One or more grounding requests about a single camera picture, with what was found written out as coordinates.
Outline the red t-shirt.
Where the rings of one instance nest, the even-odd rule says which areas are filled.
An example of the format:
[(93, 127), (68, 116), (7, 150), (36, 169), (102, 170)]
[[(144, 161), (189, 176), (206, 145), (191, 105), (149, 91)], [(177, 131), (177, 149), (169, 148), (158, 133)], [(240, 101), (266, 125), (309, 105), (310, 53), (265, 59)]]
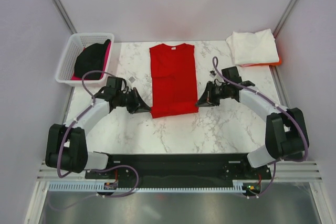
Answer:
[(190, 44), (150, 48), (154, 119), (198, 112), (194, 51)]

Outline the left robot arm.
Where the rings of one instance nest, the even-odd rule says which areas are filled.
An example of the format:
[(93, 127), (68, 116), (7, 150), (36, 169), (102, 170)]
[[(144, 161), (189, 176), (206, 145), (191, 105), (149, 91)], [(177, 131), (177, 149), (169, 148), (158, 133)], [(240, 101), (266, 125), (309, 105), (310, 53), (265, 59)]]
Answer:
[(99, 121), (118, 107), (126, 108), (130, 114), (151, 111), (137, 89), (130, 89), (125, 79), (108, 77), (106, 85), (92, 96), (82, 112), (64, 124), (50, 127), (45, 164), (55, 168), (60, 178), (84, 170), (96, 170), (103, 178), (111, 178), (115, 165), (108, 161), (108, 154), (88, 151), (86, 137)]

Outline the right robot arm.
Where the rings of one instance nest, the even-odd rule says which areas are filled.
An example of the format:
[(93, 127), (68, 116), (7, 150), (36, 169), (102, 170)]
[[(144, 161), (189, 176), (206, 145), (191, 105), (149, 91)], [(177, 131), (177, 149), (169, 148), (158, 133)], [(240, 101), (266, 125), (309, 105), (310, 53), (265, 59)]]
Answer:
[(222, 70), (222, 82), (209, 81), (196, 103), (197, 107), (219, 106), (222, 99), (234, 99), (254, 111), (266, 123), (265, 143), (247, 154), (240, 172), (248, 179), (259, 173), (259, 167), (280, 159), (302, 162), (309, 147), (303, 113), (277, 105), (262, 94), (251, 81), (242, 80), (236, 67)]

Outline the folded white t-shirt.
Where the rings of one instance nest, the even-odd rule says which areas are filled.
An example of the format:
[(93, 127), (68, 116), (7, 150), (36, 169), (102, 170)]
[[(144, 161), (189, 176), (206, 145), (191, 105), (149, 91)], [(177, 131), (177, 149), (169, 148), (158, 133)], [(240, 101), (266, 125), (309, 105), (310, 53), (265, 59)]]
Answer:
[(275, 38), (271, 29), (255, 33), (234, 31), (226, 39), (226, 42), (235, 65), (277, 62), (279, 60)]

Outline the folded orange t-shirt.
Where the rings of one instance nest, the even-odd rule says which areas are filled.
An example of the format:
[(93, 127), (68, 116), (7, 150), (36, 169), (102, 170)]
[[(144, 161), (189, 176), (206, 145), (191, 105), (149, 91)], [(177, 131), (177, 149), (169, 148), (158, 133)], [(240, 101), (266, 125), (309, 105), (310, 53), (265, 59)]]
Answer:
[(251, 64), (244, 64), (240, 65), (241, 67), (252, 67), (252, 66), (279, 66), (282, 64), (282, 58), (279, 55), (279, 60), (277, 62), (268, 62), (268, 63), (251, 63)]

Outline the white plastic basket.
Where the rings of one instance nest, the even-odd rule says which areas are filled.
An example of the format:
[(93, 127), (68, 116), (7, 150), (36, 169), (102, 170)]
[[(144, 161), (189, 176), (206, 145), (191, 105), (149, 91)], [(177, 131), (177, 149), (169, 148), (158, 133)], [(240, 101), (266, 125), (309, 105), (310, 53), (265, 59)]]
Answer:
[(89, 46), (95, 43), (103, 44), (108, 39), (110, 40), (110, 45), (105, 53), (103, 71), (107, 71), (109, 67), (114, 35), (112, 33), (75, 33), (71, 35), (58, 64), (55, 75), (56, 81), (71, 87), (81, 86), (81, 79), (73, 76), (77, 57)]

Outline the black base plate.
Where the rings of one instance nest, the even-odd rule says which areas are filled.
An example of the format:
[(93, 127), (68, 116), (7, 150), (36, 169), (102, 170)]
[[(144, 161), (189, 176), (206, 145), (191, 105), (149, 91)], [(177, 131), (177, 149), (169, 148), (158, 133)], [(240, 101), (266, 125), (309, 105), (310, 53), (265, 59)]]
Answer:
[(271, 179), (266, 165), (252, 168), (245, 153), (233, 154), (120, 154), (110, 155), (107, 168), (86, 172), (86, 179), (117, 179), (125, 187), (231, 186), (234, 180)]

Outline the aluminium rail frame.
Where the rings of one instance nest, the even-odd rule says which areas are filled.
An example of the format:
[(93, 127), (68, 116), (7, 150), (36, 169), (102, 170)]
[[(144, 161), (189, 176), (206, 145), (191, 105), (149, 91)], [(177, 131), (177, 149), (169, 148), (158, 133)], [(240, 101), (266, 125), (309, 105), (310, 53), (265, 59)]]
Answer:
[(89, 197), (121, 198), (139, 193), (233, 194), (258, 199), (276, 183), (321, 183), (315, 162), (294, 154), (253, 166), (248, 153), (108, 154), (90, 153), (83, 129), (55, 124), (49, 131), (46, 158), (34, 190), (36, 209), (27, 223), (42, 213), (43, 189), (87, 192)]

